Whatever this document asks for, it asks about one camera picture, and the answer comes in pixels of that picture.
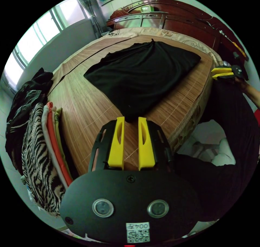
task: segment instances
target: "qr code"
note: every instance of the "qr code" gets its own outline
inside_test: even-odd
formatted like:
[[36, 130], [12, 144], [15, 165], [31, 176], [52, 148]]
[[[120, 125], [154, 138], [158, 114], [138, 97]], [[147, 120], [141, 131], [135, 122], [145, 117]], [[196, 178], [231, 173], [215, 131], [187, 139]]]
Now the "qr code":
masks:
[[139, 243], [149, 242], [150, 234], [149, 230], [127, 230], [127, 242], [128, 243]]

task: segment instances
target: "pile of clothes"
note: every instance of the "pile of clothes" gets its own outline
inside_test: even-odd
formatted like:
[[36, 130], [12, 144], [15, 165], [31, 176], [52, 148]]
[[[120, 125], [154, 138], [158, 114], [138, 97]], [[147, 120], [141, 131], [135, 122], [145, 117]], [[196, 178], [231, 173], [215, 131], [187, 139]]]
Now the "pile of clothes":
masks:
[[61, 108], [48, 102], [53, 73], [41, 68], [14, 97], [7, 118], [6, 151], [40, 209], [59, 216], [65, 190], [79, 175], [60, 125]]

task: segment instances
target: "black shirt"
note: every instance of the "black shirt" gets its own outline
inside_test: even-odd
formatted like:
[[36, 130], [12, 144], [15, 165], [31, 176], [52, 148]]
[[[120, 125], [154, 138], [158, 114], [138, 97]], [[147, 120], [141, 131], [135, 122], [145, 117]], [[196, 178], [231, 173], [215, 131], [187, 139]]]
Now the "black shirt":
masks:
[[84, 77], [132, 122], [160, 102], [200, 59], [193, 52], [152, 39], [109, 53]]

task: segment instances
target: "window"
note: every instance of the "window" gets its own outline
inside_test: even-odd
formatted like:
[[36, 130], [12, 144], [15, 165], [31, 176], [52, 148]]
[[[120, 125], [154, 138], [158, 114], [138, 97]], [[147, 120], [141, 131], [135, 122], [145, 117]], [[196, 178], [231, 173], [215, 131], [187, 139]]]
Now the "window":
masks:
[[54, 36], [56, 36], [60, 32], [54, 20], [52, 19], [50, 12], [44, 14], [35, 23], [35, 25], [37, 26], [37, 29], [39, 29], [39, 31], [41, 32], [45, 43], [50, 41]]
[[5, 73], [12, 86], [16, 86], [23, 73], [23, 69], [19, 66], [13, 54], [10, 55], [6, 62]]
[[17, 85], [22, 67], [26, 67], [47, 42], [66, 27], [86, 18], [90, 18], [90, 14], [78, 0], [65, 0], [40, 17], [19, 40], [15, 55], [11, 54], [5, 65], [11, 85]]
[[84, 8], [82, 10], [82, 6], [80, 6], [78, 0], [65, 0], [56, 5], [56, 10], [59, 12], [65, 27], [85, 19], [85, 15], [90, 18], [87, 10]]
[[34, 26], [22, 36], [17, 43], [19, 53], [23, 55], [25, 60], [29, 63], [36, 53], [43, 47], [41, 40], [34, 31]]

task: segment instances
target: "bed frame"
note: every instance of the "bed frame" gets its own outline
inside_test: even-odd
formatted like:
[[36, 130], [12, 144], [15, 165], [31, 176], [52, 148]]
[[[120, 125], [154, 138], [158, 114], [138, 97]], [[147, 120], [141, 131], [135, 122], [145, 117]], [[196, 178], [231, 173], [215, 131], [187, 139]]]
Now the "bed frame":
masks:
[[[141, 13], [145, 5], [152, 6], [154, 12]], [[214, 49], [231, 65], [239, 65], [248, 80], [244, 68], [248, 56], [234, 33], [218, 18], [192, 5], [176, 0], [141, 0], [114, 11], [107, 26], [112, 29], [155, 27], [191, 36]]]

